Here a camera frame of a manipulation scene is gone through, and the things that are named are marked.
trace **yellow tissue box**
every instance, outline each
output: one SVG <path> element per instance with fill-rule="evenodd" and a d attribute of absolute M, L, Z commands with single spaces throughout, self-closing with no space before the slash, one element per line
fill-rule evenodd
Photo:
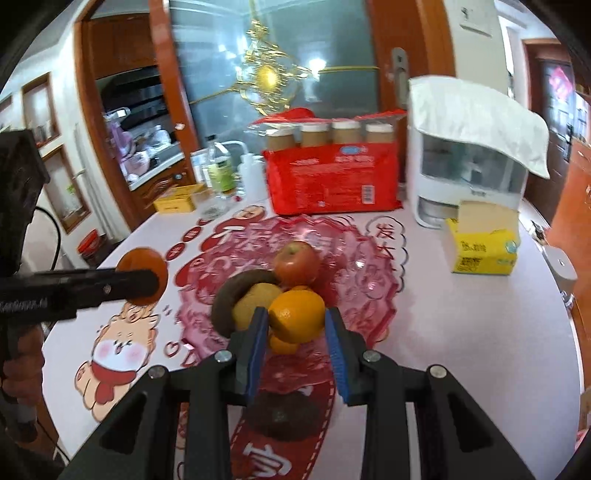
<path fill-rule="evenodd" d="M 462 215 L 462 205 L 460 205 L 459 220 L 450 218 L 443 225 L 443 248 L 452 272 L 511 275 L 517 262 L 519 246 L 519 230 L 513 221 L 513 217 L 518 221 L 518 213 L 513 214 L 514 210 L 510 209 L 507 209 L 509 210 L 507 213 L 499 213 L 498 210 L 504 207 L 491 206 L 491 204 L 476 205 L 478 202 L 469 203 L 465 213 L 470 207 L 475 214 L 478 213 L 477 215 L 473 216 L 472 212 L 469 212 L 469 215 Z M 504 216 L 505 220 L 499 221 L 501 216 Z M 493 224 L 496 228 L 494 230 L 484 226 L 491 220 L 494 220 Z M 503 223 L 506 224 L 506 228 L 499 228 Z"/>
<path fill-rule="evenodd" d="M 206 186 L 203 183 L 188 185 L 186 187 L 175 187 L 164 192 L 154 201 L 154 207 L 160 213 L 188 213 L 196 209 L 191 196 Z"/>

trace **wooden cabinet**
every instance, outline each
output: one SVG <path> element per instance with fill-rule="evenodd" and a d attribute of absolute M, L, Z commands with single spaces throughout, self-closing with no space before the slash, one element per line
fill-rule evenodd
<path fill-rule="evenodd" d="M 156 65 L 150 15 L 113 15 L 89 22 L 95 79 Z"/>
<path fill-rule="evenodd" d="M 191 185 L 191 183 L 187 162 L 181 160 L 131 192 L 135 204 L 141 212 L 142 221 L 147 220 L 156 212 L 152 204 L 160 195 L 172 187 Z"/>

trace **white towel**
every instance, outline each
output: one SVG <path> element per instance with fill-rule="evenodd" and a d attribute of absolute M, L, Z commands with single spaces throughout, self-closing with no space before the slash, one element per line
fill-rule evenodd
<path fill-rule="evenodd" d="M 542 117 L 497 90 L 453 77 L 410 80 L 411 121 L 422 134 L 481 145 L 549 179 Z"/>

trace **human hand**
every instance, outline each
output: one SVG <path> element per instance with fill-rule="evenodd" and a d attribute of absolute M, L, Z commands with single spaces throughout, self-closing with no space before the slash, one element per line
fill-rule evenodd
<path fill-rule="evenodd" d="M 20 404 L 35 406 L 43 396 L 43 373 L 45 357 L 43 346 L 43 330 L 36 326 L 18 340 L 19 357 L 4 362 L 2 389 L 7 395 L 14 397 Z"/>

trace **plastic bottle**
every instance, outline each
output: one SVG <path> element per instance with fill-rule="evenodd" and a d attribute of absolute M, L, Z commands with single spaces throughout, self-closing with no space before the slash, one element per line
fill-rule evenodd
<path fill-rule="evenodd" d="M 210 179 L 213 191 L 224 198 L 234 194 L 236 184 L 234 182 L 234 171 L 232 170 L 232 157 L 226 147 L 216 142 L 216 136 L 207 138 L 207 171 L 204 171 L 205 178 Z"/>
<path fill-rule="evenodd" d="M 238 171 L 242 178 L 246 199 L 249 202 L 260 202 L 269 198 L 265 162 L 258 160 L 252 153 L 242 155 L 242 163 Z"/>

